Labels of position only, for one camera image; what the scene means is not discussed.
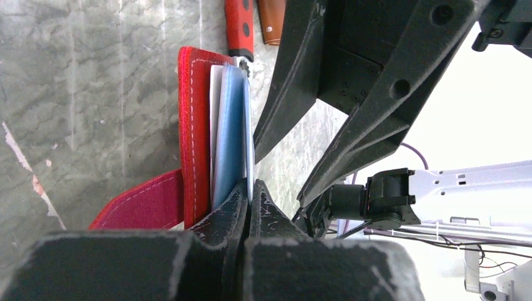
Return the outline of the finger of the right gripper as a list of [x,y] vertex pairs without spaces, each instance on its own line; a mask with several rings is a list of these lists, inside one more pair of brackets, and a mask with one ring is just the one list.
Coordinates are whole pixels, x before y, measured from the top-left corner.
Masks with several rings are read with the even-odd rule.
[[253,135],[255,162],[264,159],[314,105],[327,1],[288,1],[267,101]]
[[392,153],[398,145],[386,139],[408,130],[411,122],[392,114],[426,85],[438,81],[453,54],[488,1],[419,1],[398,44],[363,103],[345,123],[301,189],[308,206],[338,179]]

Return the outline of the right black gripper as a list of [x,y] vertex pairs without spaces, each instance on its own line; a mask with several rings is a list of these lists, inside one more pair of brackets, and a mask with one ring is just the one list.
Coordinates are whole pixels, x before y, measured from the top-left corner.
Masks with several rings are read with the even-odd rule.
[[490,1],[478,19],[481,32],[472,49],[511,45],[531,57],[531,0]]

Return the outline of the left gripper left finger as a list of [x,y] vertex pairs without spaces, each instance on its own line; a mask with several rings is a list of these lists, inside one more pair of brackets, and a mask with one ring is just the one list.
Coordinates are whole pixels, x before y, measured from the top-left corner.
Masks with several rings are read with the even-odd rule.
[[37,241],[2,300],[246,300],[246,180],[186,231],[75,231]]

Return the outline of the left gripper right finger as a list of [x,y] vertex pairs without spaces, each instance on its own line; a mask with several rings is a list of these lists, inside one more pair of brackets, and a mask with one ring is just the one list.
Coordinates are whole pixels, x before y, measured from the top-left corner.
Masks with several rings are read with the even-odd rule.
[[243,251],[244,300],[423,300],[413,260],[391,241],[308,237],[256,180]]

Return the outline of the red card holder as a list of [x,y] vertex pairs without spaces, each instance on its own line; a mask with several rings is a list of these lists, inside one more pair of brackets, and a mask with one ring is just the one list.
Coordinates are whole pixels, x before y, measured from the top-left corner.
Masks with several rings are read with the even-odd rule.
[[185,46],[178,54],[181,167],[111,200],[93,230],[193,228],[253,174],[249,82],[219,53]]

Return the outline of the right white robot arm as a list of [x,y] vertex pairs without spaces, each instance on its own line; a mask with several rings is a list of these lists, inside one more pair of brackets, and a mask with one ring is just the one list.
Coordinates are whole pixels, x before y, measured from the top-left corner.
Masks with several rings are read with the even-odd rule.
[[261,161],[322,100],[348,115],[298,194],[292,222],[318,238],[333,219],[367,233],[408,226],[467,243],[501,243],[481,193],[531,186],[531,163],[454,171],[381,171],[364,185],[346,176],[392,155],[471,30],[472,45],[531,55],[530,1],[287,1],[272,83],[254,133]]

